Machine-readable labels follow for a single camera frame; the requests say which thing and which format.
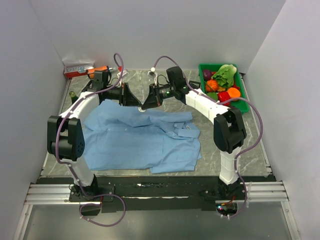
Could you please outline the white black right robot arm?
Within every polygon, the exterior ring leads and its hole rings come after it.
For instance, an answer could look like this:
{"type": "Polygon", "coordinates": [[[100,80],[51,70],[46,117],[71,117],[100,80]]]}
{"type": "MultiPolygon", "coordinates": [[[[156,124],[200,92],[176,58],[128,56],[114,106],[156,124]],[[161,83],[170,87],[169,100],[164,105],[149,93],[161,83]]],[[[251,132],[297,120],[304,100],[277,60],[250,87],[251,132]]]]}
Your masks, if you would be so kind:
{"type": "Polygon", "coordinates": [[[247,137],[241,111],[216,103],[202,90],[197,81],[187,81],[178,66],[166,71],[166,83],[159,83],[159,75],[152,67],[147,76],[153,80],[149,93],[141,106],[145,111],[160,107],[165,99],[174,97],[200,112],[213,124],[213,141],[220,151],[220,173],[215,195],[230,199],[240,186],[239,158],[247,137]]]}

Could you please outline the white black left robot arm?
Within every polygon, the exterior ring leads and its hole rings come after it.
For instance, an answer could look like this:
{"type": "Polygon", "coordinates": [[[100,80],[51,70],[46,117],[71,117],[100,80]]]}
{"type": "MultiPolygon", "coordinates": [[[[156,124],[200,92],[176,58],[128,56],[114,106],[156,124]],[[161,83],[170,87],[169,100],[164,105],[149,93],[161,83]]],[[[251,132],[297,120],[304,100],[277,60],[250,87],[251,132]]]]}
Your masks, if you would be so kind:
{"type": "Polygon", "coordinates": [[[72,96],[71,107],[47,121],[47,151],[56,157],[59,164],[69,169],[75,192],[87,201],[98,197],[99,188],[97,178],[83,156],[85,139],[82,122],[104,100],[116,100],[127,107],[142,105],[127,83],[118,80],[112,85],[111,80],[110,71],[96,70],[81,94],[72,96]]]}

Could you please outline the light blue shirt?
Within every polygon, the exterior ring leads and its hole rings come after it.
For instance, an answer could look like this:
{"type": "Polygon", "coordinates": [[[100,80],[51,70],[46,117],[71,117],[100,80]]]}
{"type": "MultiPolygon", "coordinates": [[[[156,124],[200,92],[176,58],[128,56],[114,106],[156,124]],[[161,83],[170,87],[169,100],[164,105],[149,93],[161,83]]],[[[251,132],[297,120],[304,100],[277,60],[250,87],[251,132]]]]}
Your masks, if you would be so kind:
{"type": "Polygon", "coordinates": [[[191,112],[140,112],[105,100],[84,122],[84,159],[92,171],[194,171],[202,155],[192,119],[191,112]]]}

